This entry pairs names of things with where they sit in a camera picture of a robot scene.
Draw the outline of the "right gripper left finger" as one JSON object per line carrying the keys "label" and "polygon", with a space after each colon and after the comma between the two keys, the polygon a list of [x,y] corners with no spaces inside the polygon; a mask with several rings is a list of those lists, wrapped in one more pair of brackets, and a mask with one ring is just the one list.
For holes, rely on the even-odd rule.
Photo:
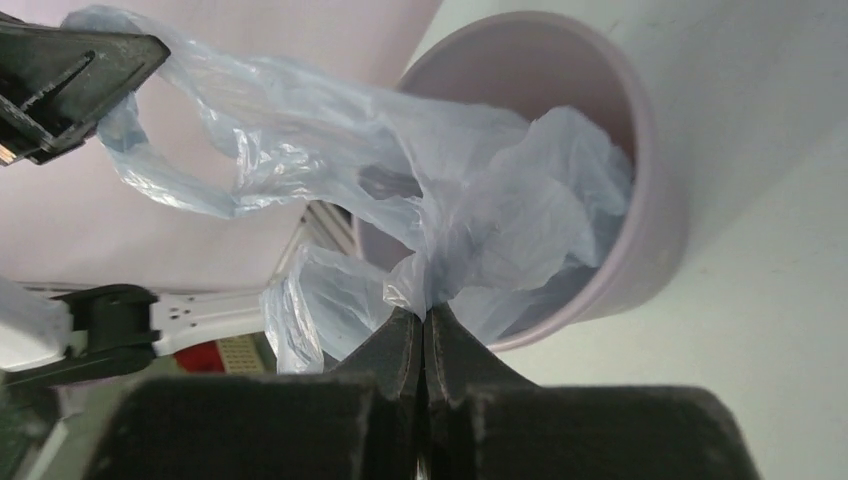
{"label": "right gripper left finger", "polygon": [[319,374],[146,380],[119,403],[88,479],[412,479],[421,322],[394,311]]}

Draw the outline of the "light blue plastic trash bag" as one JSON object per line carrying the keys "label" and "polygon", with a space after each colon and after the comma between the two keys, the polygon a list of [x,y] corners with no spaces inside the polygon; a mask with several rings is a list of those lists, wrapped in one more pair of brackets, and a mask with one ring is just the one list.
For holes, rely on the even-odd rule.
{"label": "light blue plastic trash bag", "polygon": [[281,373],[323,371],[327,357],[350,355],[395,308],[423,315],[465,292],[540,288],[592,230],[559,180],[514,168],[530,124],[510,110],[358,85],[286,58],[233,56],[112,6],[74,11],[63,26],[159,38],[171,52],[159,76],[195,103],[211,144],[237,165],[228,188],[180,171],[127,98],[98,127],[126,184],[220,218],[326,201],[408,249],[383,271],[299,247],[260,300]]}

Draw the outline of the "grey cylindrical trash bin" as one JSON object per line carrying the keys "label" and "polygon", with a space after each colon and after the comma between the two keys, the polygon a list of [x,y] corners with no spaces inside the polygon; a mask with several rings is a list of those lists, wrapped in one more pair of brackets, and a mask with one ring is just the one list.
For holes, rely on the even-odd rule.
{"label": "grey cylindrical trash bin", "polygon": [[660,155],[646,89],[602,33],[548,12],[490,16],[429,49],[398,88],[527,119],[530,137],[511,155],[514,168],[559,180],[592,227],[544,286],[453,300],[482,342],[497,351],[529,345],[636,308],[671,279],[686,243],[686,201]]}

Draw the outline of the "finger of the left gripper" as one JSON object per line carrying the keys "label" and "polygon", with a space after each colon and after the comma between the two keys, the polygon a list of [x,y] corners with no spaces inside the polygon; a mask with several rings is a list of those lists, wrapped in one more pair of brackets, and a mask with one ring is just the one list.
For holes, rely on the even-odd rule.
{"label": "finger of the left gripper", "polygon": [[169,55],[152,35],[48,27],[3,14],[2,165],[43,165],[84,145]]}

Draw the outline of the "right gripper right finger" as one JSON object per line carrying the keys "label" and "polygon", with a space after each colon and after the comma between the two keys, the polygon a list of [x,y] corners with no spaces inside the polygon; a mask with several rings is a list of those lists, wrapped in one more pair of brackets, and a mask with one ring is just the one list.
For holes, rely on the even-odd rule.
{"label": "right gripper right finger", "polygon": [[695,386],[542,387],[445,305],[423,325],[432,479],[756,479],[731,411]]}

